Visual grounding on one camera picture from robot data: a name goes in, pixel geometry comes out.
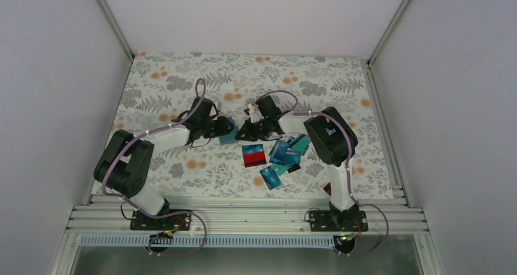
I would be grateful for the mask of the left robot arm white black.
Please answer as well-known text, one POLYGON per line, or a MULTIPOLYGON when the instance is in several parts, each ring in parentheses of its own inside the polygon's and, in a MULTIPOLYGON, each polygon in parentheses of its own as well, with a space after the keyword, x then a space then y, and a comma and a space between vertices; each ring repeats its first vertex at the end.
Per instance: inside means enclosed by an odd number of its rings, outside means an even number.
POLYGON ((169 223, 168 201, 147 183, 152 159, 172 148, 192 145, 203 138, 212 140, 229 135, 235 125, 221 116, 213 101, 202 97, 194 100, 190 110, 181 113, 169 124, 134 135, 124 129, 116 131, 97 163, 93 177, 101 183, 106 196, 123 198, 144 213, 154 229, 169 223))

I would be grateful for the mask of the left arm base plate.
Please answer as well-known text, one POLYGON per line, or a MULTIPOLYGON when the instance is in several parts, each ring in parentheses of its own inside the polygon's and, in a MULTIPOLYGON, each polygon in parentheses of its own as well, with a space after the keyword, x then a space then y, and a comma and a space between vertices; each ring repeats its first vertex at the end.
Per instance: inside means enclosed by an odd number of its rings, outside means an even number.
POLYGON ((191 223, 191 214, 182 213, 166 218, 154 219, 141 213, 140 211, 133 211, 129 229, 130 230, 189 230, 191 223))

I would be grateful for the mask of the red card black stripe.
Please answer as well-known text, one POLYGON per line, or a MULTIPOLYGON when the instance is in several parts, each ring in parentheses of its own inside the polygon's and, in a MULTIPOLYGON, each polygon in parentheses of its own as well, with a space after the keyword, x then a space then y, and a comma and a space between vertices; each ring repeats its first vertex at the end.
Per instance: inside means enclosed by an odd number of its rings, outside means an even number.
POLYGON ((325 186, 324 186, 324 191, 329 195, 331 196, 332 195, 332 187, 331 187, 331 184, 330 182, 327 183, 325 186))

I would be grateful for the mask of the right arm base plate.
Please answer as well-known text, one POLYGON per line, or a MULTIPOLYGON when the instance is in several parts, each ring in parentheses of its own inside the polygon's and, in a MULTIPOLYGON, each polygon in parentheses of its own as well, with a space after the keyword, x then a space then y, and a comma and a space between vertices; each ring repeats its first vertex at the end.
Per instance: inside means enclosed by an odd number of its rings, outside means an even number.
POLYGON ((330 210, 311 210, 306 217, 312 232, 367 232, 368 220, 364 211, 332 213, 330 210))

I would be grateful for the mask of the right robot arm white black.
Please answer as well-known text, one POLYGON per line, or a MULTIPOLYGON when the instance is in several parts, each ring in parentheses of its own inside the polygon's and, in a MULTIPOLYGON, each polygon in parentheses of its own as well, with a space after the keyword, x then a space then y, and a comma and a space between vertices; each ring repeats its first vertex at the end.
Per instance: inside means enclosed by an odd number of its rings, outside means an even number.
POLYGON ((244 141, 266 140, 271 133, 304 134, 321 161, 327 164, 331 196, 329 215, 336 230, 346 230, 354 222, 359 211, 352 194, 351 159, 358 139, 348 123, 335 107, 320 112, 281 111, 272 97, 264 96, 256 105, 246 109, 249 118, 237 132, 236 139, 244 141))

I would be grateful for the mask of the teal leather card holder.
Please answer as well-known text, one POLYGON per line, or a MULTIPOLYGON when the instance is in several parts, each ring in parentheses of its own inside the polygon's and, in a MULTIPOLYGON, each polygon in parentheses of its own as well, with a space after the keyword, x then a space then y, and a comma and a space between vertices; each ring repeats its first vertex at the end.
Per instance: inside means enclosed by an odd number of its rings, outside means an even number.
POLYGON ((235 137, 237 135, 239 128, 236 125, 236 122, 232 117, 228 117, 227 119, 229 120, 230 124, 232 125, 232 129, 229 131, 228 134, 218 137, 219 143, 221 145, 229 145, 229 144, 232 144, 232 143, 235 143, 238 141, 235 137))

